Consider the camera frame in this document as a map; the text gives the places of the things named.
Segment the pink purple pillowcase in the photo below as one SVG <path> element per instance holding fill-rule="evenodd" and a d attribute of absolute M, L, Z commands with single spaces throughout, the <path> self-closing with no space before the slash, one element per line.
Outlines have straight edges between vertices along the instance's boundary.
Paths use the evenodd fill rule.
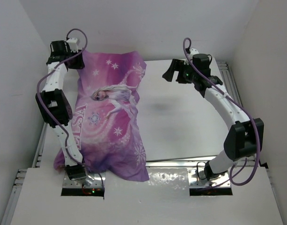
<path fill-rule="evenodd" d="M 72 137 L 87 169 L 111 171 L 136 182 L 149 180 L 146 152 L 137 125 L 138 87 L 146 63 L 137 51 L 84 51 L 71 121 Z"/>

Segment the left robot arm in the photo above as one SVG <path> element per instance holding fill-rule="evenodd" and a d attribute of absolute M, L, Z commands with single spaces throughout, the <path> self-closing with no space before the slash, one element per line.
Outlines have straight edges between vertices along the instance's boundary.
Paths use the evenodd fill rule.
<path fill-rule="evenodd" d="M 48 75 L 43 89 L 38 89 L 36 102 L 44 122 L 54 130 L 64 155 L 64 169 L 70 180 L 84 181 L 87 177 L 83 156 L 73 136 L 72 108 L 63 92 L 64 78 L 69 69 L 83 69 L 82 51 L 77 38 L 53 41 L 47 61 Z"/>

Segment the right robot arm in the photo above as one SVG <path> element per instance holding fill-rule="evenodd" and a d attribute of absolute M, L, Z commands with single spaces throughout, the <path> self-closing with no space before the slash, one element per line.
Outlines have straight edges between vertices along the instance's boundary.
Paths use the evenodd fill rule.
<path fill-rule="evenodd" d="M 224 174 L 235 163 L 262 150 L 264 123 L 252 118 L 228 94 L 222 80 L 211 74 L 212 60 L 207 54 L 194 54 L 186 60 L 173 59 L 162 77 L 171 82 L 178 72 L 176 82 L 193 84 L 196 91 L 207 100 L 222 117 L 228 128 L 223 150 L 208 161 L 203 170 L 207 181 Z"/>

